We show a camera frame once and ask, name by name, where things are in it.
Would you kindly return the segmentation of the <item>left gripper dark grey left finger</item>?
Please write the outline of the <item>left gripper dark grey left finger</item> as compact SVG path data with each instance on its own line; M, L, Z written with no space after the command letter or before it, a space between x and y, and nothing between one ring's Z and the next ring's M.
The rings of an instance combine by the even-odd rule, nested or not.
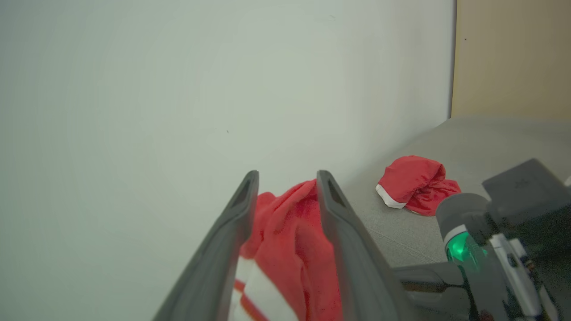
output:
M173 285L155 321L226 321L240 247L251 234L259 173L249 171Z

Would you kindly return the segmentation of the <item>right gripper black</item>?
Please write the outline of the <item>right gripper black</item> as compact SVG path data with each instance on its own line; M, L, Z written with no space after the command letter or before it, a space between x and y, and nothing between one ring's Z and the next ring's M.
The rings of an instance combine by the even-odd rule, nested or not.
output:
M522 318L508 279L493 249L481 247L464 225L444 236L449 262L397 267L395 276L412 302L422 308L466 308L471 321Z

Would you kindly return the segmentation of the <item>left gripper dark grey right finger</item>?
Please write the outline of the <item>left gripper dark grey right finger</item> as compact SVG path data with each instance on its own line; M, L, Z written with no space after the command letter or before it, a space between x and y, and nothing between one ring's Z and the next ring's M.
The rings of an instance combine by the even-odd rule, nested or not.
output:
M345 321L414 321L416 309L332 173L316 177L323 231L335 254Z

